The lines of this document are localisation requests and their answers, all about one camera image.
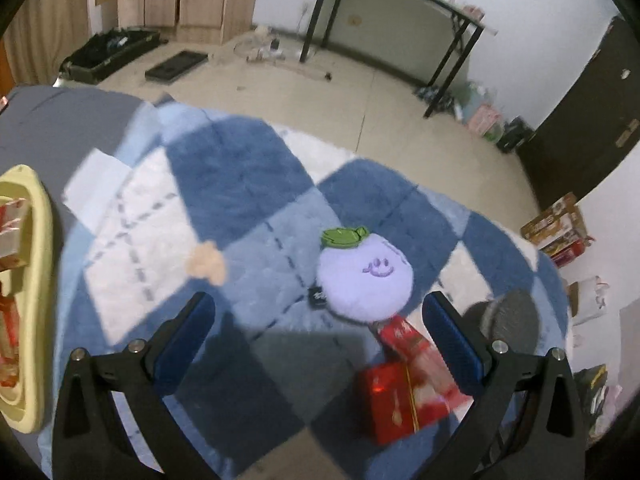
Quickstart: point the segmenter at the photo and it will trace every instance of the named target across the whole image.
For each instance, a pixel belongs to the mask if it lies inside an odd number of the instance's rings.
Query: table
[[[324,36],[322,37],[322,41],[320,42],[321,48],[326,48],[328,46],[329,38],[331,36],[331,31],[334,26],[336,16],[338,15],[338,9],[340,8],[341,1],[342,0],[334,1],[334,6],[331,10],[331,15],[329,16],[329,21],[327,23],[326,30],[324,31]],[[471,50],[473,49],[474,45],[480,39],[480,35],[482,34],[482,32],[487,31],[492,36],[497,34],[496,30],[481,23],[479,20],[476,20],[473,16],[469,15],[468,12],[465,12],[463,9],[453,5],[447,0],[429,0],[429,1],[441,7],[442,9],[446,10],[447,12],[450,12],[454,36],[453,36],[453,40],[451,41],[451,44],[449,45],[449,48],[444,53],[444,56],[442,57],[442,60],[440,61],[436,71],[433,73],[433,76],[431,77],[430,81],[426,85],[431,86],[436,82],[438,76],[440,76],[440,73],[444,69],[445,65],[447,64],[447,61],[449,60],[451,55],[454,53],[454,51],[456,51],[458,54],[458,60],[453,65],[452,69],[449,72],[449,75],[447,75],[443,85],[440,87],[438,93],[436,94],[436,97],[429,104],[427,111],[424,113],[425,118],[430,117],[431,114],[433,114],[435,107],[438,105],[438,103],[442,99],[447,89],[449,89],[451,82],[455,78],[456,74],[459,72],[460,68],[465,62],[465,59],[471,53]],[[302,53],[300,55],[300,63],[304,63],[308,56],[309,47],[311,46],[313,36],[316,31],[316,26],[318,25],[318,18],[320,17],[320,12],[322,10],[323,4],[324,4],[324,0],[316,0],[316,6],[314,7],[313,13],[311,14],[309,27],[306,31],[305,43],[302,47]],[[468,29],[469,25],[473,25],[474,31],[471,35],[471,38],[465,44],[463,41],[463,36],[466,30]]]

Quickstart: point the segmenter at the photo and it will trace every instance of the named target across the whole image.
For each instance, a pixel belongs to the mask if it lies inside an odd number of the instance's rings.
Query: door
[[[614,18],[591,61],[518,150],[541,209],[595,188],[640,137],[640,44]]]

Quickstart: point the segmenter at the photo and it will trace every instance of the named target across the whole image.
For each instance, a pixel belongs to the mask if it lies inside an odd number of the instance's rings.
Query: black tag
[[[326,307],[326,296],[322,291],[321,286],[310,286],[309,287],[309,305],[311,308],[325,308]]]

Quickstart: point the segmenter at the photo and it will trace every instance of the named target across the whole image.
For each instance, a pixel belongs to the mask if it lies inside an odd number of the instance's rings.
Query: yellow board
[[[20,314],[20,380],[13,388],[0,387],[0,412],[14,430],[33,433],[42,424],[45,384],[50,382],[53,228],[49,197],[28,166],[0,176],[0,203],[16,198],[31,203],[24,225],[28,263],[0,272],[0,281],[2,291],[15,297]]]

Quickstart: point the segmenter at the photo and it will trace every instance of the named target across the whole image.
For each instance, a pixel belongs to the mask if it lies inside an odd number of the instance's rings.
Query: screw
[[[509,345],[501,339],[496,339],[491,343],[491,348],[498,352],[498,354],[506,354],[509,351]]]
[[[134,339],[131,343],[127,345],[129,352],[133,354],[137,354],[142,352],[143,348],[146,345],[146,341],[144,339]]]
[[[561,348],[552,348],[551,355],[558,361],[562,361],[564,359],[565,353]]]
[[[86,350],[84,348],[76,348],[71,352],[71,359],[73,361],[82,361],[86,357]]]

